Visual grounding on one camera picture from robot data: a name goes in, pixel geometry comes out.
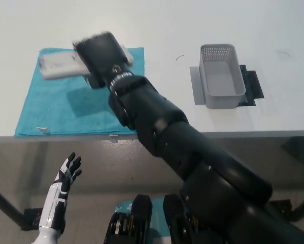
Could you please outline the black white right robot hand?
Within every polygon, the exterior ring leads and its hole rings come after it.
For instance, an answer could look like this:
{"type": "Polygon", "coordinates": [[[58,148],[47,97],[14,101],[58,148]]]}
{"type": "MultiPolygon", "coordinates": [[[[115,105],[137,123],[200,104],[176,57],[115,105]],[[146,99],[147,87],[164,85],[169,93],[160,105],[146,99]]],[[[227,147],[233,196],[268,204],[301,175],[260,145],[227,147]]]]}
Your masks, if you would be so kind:
{"type": "Polygon", "coordinates": [[[128,58],[111,32],[75,41],[73,47],[89,71],[85,80],[92,89],[108,87],[117,75],[130,72],[128,58]]]}

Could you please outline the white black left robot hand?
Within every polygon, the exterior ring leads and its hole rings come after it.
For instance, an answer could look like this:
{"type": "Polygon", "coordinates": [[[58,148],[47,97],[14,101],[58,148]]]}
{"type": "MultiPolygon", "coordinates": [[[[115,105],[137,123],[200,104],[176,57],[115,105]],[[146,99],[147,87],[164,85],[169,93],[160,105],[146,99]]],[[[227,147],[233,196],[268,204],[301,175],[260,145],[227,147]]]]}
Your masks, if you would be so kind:
{"type": "Polygon", "coordinates": [[[71,185],[82,173],[81,157],[72,152],[51,184],[39,221],[39,233],[33,243],[58,243],[65,229],[65,212],[71,185]]]}

